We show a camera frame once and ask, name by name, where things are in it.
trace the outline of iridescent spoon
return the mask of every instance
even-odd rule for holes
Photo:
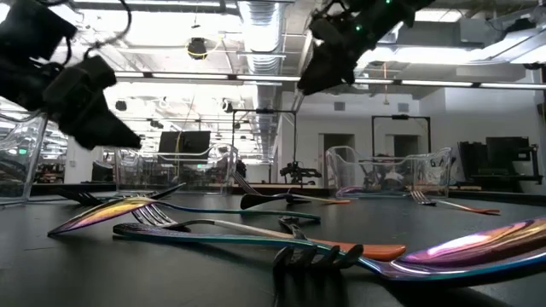
[[[225,213],[225,214],[241,214],[241,215],[275,215],[275,216],[290,216],[304,217],[313,220],[320,220],[316,215],[299,213],[293,211],[272,211],[272,210],[224,210],[224,209],[196,209],[184,206],[169,204],[164,201],[153,200],[146,197],[129,197],[125,199],[117,199],[109,201],[105,204],[98,205],[84,213],[71,218],[64,222],[61,226],[48,232],[48,235],[58,235],[63,232],[80,229],[86,226],[91,226],[96,223],[107,221],[114,217],[119,217],[131,211],[143,208],[145,206],[156,204],[168,206],[172,209],[187,211],[193,213]]]
[[[331,253],[332,248],[308,240],[251,235],[198,235],[139,223],[116,225],[113,232],[167,242],[316,248],[322,255]],[[546,217],[467,235],[391,262],[359,258],[356,265],[388,281],[444,287],[475,286],[534,275],[546,268]]]

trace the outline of orange handle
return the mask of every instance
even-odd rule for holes
[[[308,240],[315,243],[326,244],[329,246],[339,246],[341,250],[345,252],[348,252],[356,245],[355,243],[332,242],[327,240]],[[405,251],[406,246],[402,245],[364,245],[364,252],[362,253],[362,255],[363,257],[374,260],[391,261],[401,256]]]

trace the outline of transparent container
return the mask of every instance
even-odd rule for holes
[[[422,191],[433,198],[449,193],[451,148],[403,158],[364,158],[341,146],[326,152],[328,188],[340,198],[406,197]]]
[[[21,204],[31,194],[47,119],[38,113],[1,112],[0,205]]]
[[[133,195],[186,183],[178,193],[226,195],[237,157],[237,149],[229,144],[215,144],[198,154],[116,149],[117,191]]]

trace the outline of desk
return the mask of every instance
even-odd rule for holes
[[[177,196],[185,206],[235,208],[240,197]],[[369,244],[406,244],[409,252],[522,219],[546,215],[536,206],[452,200],[497,208],[490,217],[411,200],[359,200],[350,205],[297,205],[320,214],[322,224],[303,227],[315,238]],[[260,206],[285,209],[279,201]],[[432,293],[386,287],[367,270],[311,278],[274,279],[277,250],[264,246],[167,245],[113,239],[131,215],[50,239],[48,230],[81,212],[74,205],[36,204],[0,209],[0,305],[58,306],[543,306],[546,274],[496,285]],[[274,217],[202,215],[166,209],[179,221],[222,218],[281,230]],[[230,233],[213,226],[195,232]]]

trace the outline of table surface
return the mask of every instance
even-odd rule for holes
[[[236,208],[240,197],[176,196],[170,201],[201,208]],[[350,205],[303,204],[292,208],[322,216],[307,235],[367,244],[405,244],[408,251],[492,229],[546,208],[452,200],[502,210],[500,217],[410,200],[359,200]],[[286,209],[282,201],[261,205]],[[543,306],[542,273],[495,285],[415,291],[392,288],[365,269],[332,275],[274,278],[272,247],[202,245],[114,238],[131,215],[58,237],[46,233],[84,209],[70,203],[0,207],[0,305],[7,306]],[[166,209],[178,221],[216,218],[280,230],[276,217],[194,214]],[[232,233],[214,226],[194,232]]]

